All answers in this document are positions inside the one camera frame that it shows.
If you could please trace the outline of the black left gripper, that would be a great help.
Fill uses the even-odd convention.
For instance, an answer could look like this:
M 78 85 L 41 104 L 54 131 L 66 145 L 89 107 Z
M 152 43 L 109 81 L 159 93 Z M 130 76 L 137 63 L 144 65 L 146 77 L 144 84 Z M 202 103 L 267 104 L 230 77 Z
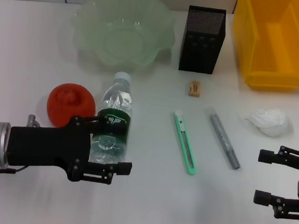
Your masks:
M 126 122 L 112 124 L 107 116 L 73 117 L 63 127 L 17 127 L 10 130 L 7 161 L 10 166 L 56 166 L 72 182 L 111 184 L 113 176 L 130 175 L 132 163 L 88 162 L 90 134 L 125 135 Z

